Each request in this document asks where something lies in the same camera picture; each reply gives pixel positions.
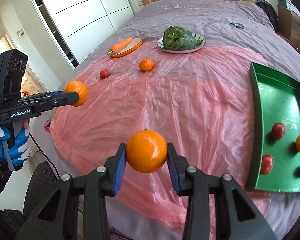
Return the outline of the white patterned plate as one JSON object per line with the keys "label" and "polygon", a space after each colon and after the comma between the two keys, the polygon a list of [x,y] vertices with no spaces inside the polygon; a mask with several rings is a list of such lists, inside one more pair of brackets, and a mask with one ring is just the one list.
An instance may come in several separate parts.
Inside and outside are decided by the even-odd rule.
{"label": "white patterned plate", "polygon": [[157,42],[159,48],[172,54],[187,54],[198,51],[206,42],[206,38],[198,33],[185,34],[183,38],[176,39],[170,46],[164,42],[164,37]]}

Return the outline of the pink plastic sheet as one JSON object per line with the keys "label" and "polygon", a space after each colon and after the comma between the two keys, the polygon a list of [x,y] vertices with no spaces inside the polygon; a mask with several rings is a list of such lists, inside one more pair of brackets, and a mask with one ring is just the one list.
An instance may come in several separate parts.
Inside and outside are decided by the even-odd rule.
{"label": "pink plastic sheet", "polygon": [[[143,72],[139,63],[151,59]],[[103,56],[75,79],[89,95],[80,107],[60,107],[51,137],[58,152],[81,174],[113,155],[140,130],[153,130],[178,154],[205,173],[230,173],[244,186],[254,141],[252,62],[266,59],[251,49],[204,46],[190,54],[169,54],[155,41],[113,59]],[[100,79],[100,71],[110,76]]]}

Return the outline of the black mesh chair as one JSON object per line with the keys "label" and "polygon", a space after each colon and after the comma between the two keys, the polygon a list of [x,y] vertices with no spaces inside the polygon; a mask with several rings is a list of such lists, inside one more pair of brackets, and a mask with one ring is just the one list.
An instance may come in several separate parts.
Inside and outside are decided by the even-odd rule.
{"label": "black mesh chair", "polygon": [[56,181],[57,177],[48,161],[44,161],[36,167],[25,195],[23,215],[26,218],[53,188]]}

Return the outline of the orange oval dish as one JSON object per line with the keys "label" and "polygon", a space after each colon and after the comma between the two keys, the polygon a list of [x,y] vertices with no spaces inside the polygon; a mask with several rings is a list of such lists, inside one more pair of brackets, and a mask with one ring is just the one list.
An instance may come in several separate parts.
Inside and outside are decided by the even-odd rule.
{"label": "orange oval dish", "polygon": [[137,48],[139,48],[142,45],[142,39],[137,37],[133,38],[125,48],[123,48],[121,51],[119,51],[117,54],[113,54],[111,57],[117,58],[117,57],[123,57],[126,56],[133,51],[135,51]]}

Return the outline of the small dark object on bed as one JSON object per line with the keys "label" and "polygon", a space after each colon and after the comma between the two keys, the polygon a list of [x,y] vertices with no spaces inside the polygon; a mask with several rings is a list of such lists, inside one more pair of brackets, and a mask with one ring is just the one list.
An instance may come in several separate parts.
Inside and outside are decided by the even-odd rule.
{"label": "small dark object on bed", "polygon": [[238,29],[244,29],[244,25],[242,25],[240,23],[231,22],[229,25],[232,27],[238,28]]}

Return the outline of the black backpack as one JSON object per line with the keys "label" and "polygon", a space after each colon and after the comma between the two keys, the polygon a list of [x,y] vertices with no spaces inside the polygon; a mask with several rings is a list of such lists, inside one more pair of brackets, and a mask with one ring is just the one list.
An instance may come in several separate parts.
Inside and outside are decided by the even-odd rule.
{"label": "black backpack", "polygon": [[257,0],[256,5],[266,13],[274,30],[279,31],[278,15],[273,6],[265,0]]}

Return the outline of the green leafy vegetable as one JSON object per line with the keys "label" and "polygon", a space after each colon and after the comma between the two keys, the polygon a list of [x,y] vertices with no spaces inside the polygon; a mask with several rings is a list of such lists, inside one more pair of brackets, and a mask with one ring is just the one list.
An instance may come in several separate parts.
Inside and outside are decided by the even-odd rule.
{"label": "green leafy vegetable", "polygon": [[168,50],[189,50],[201,46],[203,41],[196,39],[190,30],[181,26],[170,26],[164,31],[163,46]]}

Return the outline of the green rectangular tray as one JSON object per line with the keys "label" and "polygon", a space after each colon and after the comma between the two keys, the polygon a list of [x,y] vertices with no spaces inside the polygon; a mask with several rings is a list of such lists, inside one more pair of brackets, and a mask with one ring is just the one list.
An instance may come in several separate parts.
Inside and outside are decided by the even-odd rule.
{"label": "green rectangular tray", "polygon": [[255,134],[246,188],[300,192],[300,82],[251,63]]}

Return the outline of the wooden drawer cabinet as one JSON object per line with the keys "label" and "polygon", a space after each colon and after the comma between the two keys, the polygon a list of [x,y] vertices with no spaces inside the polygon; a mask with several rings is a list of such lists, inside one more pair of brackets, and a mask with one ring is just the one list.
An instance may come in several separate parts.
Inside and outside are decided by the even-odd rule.
{"label": "wooden drawer cabinet", "polygon": [[279,33],[300,53],[300,17],[281,6],[277,6]]}

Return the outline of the white wardrobe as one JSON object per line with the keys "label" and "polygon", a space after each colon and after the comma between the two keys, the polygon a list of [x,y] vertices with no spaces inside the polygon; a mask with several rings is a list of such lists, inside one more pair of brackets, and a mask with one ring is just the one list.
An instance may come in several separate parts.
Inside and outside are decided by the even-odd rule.
{"label": "white wardrobe", "polygon": [[31,0],[71,68],[133,16],[128,0]]}

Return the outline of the orange carrot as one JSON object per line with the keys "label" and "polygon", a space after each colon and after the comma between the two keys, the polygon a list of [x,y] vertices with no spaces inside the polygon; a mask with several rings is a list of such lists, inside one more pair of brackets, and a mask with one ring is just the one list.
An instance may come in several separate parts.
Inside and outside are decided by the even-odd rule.
{"label": "orange carrot", "polygon": [[125,49],[132,41],[133,41],[133,38],[130,37],[130,38],[127,38],[120,42],[117,42],[116,44],[113,44],[109,47],[106,54],[107,55],[116,55],[119,52],[121,52],[123,49]]}

